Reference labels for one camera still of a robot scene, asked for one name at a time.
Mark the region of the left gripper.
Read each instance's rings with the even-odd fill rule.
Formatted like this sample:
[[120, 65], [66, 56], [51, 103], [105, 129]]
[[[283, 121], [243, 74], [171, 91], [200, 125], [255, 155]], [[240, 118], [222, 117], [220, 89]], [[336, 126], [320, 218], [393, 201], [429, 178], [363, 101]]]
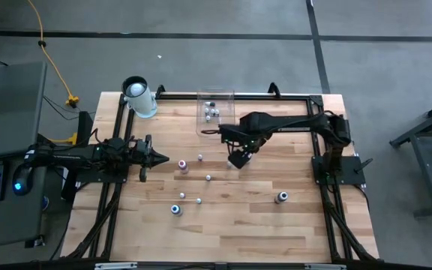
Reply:
[[146, 171], [166, 163], [170, 158], [152, 148], [151, 135], [146, 135], [145, 139], [133, 139], [133, 142], [135, 145], [131, 149], [130, 160], [132, 164], [140, 165], [139, 181], [146, 182]]

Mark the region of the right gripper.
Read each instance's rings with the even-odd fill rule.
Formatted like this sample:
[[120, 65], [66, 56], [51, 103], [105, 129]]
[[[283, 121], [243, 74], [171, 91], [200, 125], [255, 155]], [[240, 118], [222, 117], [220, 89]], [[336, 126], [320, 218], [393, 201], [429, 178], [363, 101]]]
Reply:
[[266, 144], [267, 134], [244, 131], [241, 126], [220, 126], [221, 142], [228, 147], [228, 161], [241, 169]]

